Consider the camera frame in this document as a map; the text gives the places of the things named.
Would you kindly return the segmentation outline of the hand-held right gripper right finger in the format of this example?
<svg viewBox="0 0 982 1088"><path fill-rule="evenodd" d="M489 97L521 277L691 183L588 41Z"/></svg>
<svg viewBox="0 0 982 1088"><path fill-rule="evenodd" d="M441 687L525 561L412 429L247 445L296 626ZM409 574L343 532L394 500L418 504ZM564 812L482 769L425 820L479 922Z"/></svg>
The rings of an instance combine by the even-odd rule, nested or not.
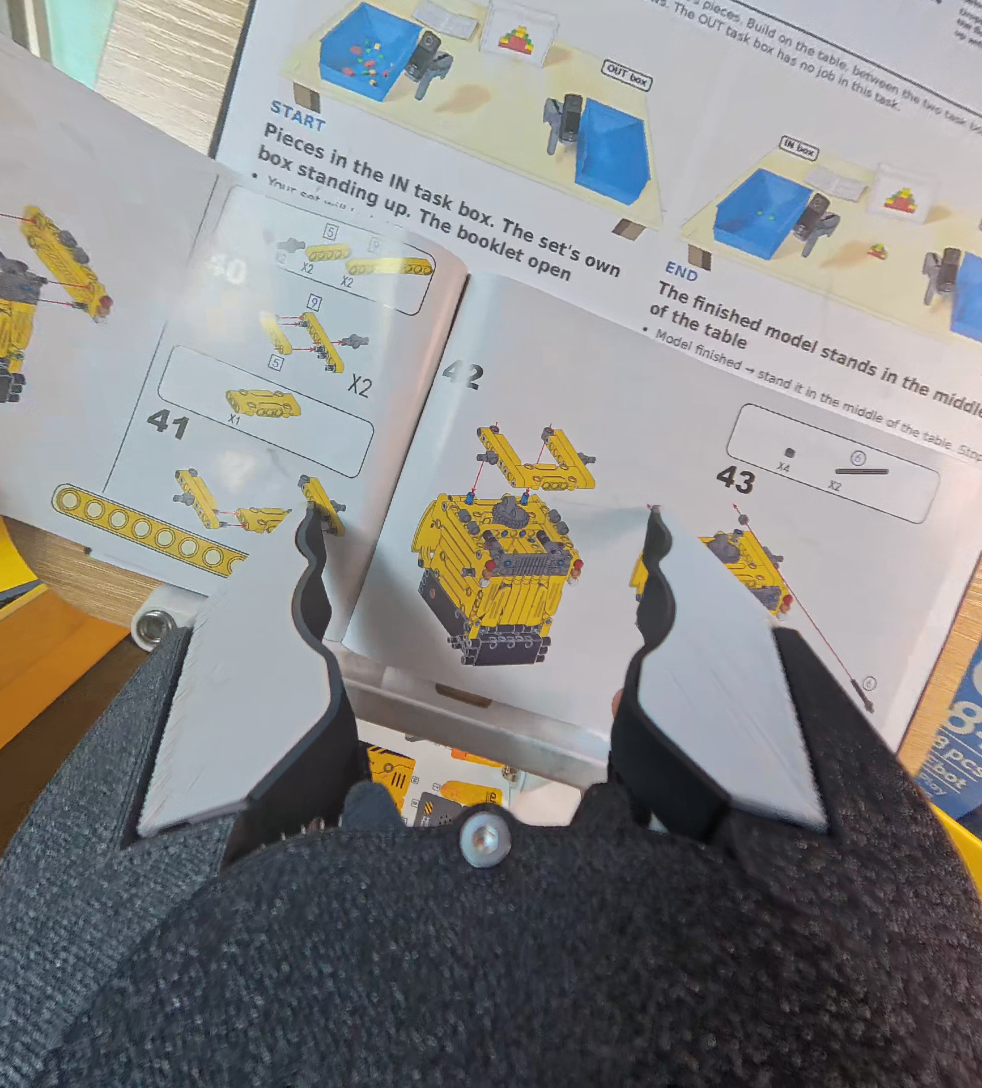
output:
<svg viewBox="0 0 982 1088"><path fill-rule="evenodd" d="M765 610L697 537L648 517L630 662L610 733L627 793L672 834L706 840L731 809L826 831Z"/></svg>

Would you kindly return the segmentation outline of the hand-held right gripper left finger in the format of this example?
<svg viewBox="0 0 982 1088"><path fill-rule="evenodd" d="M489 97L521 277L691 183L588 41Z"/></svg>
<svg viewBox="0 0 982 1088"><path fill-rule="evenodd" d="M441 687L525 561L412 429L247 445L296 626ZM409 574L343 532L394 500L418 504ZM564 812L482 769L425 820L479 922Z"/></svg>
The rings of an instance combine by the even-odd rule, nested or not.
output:
<svg viewBox="0 0 982 1088"><path fill-rule="evenodd" d="M335 823L348 790L348 698L316 509L285 526L195 622L138 836L233 816L229 861Z"/></svg>

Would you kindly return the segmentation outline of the lego instruction booklet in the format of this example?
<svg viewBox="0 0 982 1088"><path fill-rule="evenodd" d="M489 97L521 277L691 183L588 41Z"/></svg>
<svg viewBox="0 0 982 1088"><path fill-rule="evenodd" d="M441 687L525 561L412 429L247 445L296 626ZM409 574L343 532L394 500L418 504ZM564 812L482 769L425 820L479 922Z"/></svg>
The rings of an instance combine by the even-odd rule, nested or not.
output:
<svg viewBox="0 0 982 1088"><path fill-rule="evenodd" d="M662 506L899 747L981 468L216 152L0 35L0 514L212 594L318 503L383 687L579 732Z"/></svg>

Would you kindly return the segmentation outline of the lego sticker sheet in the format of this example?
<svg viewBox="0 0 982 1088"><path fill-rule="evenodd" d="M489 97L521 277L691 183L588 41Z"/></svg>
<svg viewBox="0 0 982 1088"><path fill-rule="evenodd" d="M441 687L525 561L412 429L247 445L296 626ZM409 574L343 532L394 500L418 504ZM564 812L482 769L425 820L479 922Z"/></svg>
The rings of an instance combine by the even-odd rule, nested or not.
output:
<svg viewBox="0 0 982 1088"><path fill-rule="evenodd" d="M372 780L389 795L409 827L453 823L483 803L508 808L517 782L496 761L428 741L365 742Z"/></svg>

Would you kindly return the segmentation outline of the printed task sheet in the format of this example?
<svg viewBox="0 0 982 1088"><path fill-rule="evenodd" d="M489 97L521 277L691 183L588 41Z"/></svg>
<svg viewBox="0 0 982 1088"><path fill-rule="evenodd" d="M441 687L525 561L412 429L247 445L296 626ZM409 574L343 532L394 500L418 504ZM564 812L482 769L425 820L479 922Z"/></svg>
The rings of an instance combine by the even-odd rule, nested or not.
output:
<svg viewBox="0 0 982 1088"><path fill-rule="evenodd" d="M982 1L253 2L216 154L982 469Z"/></svg>

